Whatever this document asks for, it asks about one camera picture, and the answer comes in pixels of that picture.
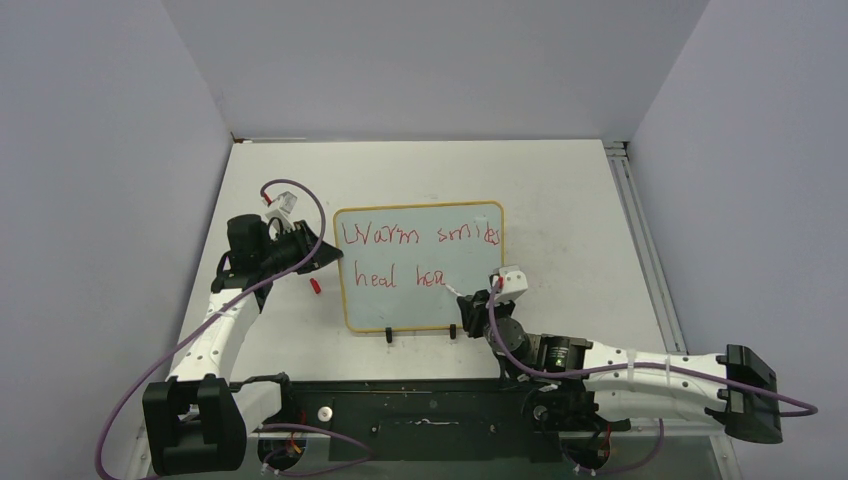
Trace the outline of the white red marker pen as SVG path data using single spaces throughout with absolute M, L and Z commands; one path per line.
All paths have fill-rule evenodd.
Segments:
M 457 290 L 456 288 L 454 288 L 453 286 L 451 286 L 449 284 L 445 284 L 444 286 L 452 295 L 454 295 L 457 298 L 465 298 L 467 296 L 466 294 L 460 292 L 459 290 Z

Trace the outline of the yellow-framed whiteboard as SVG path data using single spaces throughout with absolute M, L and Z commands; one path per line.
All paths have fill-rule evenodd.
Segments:
M 333 217 L 343 251 L 346 326 L 357 333 L 448 329 L 457 297 L 486 288 L 505 263 L 505 212 L 496 201 L 345 208 Z

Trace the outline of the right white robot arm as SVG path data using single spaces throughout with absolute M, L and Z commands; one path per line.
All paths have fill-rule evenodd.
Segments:
M 749 443 L 783 440 L 777 374 L 747 346 L 729 344 L 706 355 L 638 351 L 529 334 L 512 316 L 514 302 L 490 307 L 486 290 L 456 303 L 463 331 L 487 341 L 507 376 L 547 382 L 569 395 L 557 420 L 590 428 L 600 420 L 677 419 L 720 426 Z

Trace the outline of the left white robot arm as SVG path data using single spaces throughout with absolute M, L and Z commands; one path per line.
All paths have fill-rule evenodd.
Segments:
M 229 249 L 211 283 L 206 329 L 162 382 L 142 396 L 153 471 L 160 477 L 238 469 L 248 434 L 266 423 L 290 428 L 296 400 L 282 393 L 283 374 L 250 379 L 259 389 L 248 395 L 231 387 L 239 351 L 283 272 L 304 275 L 342 259 L 303 221 L 276 214 L 264 220 L 243 214 L 227 222 Z

